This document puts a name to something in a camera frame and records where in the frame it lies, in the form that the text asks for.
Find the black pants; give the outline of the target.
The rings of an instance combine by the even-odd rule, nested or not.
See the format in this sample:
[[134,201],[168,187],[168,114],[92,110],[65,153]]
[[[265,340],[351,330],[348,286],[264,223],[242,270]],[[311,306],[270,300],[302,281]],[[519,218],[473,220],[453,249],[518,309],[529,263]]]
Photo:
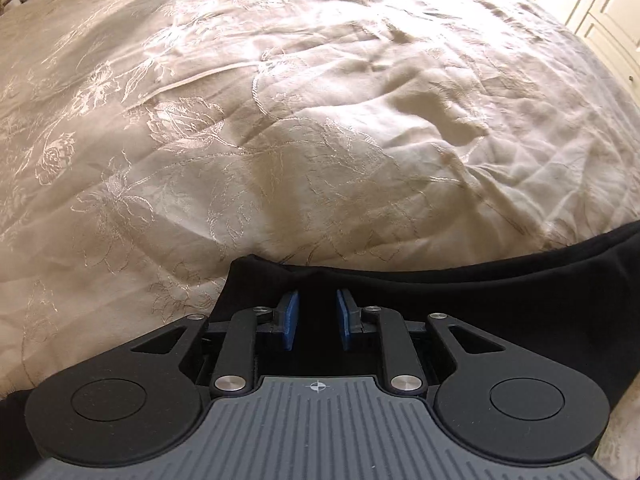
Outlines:
[[[343,348],[337,292],[399,312],[426,393]],[[259,334],[257,382],[213,396],[232,315],[298,292],[293,347]],[[639,227],[421,272],[233,261],[190,313],[1,404],[6,479],[604,479],[594,458],[639,371]]]

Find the beige embroidered bedspread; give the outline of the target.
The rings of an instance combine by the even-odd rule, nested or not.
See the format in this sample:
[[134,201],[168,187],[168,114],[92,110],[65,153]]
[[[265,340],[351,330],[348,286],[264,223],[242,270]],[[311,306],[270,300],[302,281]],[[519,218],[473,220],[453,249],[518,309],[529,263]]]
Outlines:
[[[639,109],[527,0],[32,0],[1,20],[1,404],[234,260],[441,271],[639,226]],[[639,372],[594,458],[639,474]]]

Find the cream white wardrobe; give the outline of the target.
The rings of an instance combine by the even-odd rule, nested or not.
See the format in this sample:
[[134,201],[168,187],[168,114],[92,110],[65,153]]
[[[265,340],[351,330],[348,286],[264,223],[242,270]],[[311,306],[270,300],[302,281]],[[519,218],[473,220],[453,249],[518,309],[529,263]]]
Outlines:
[[532,0],[548,11],[639,95],[639,0]]

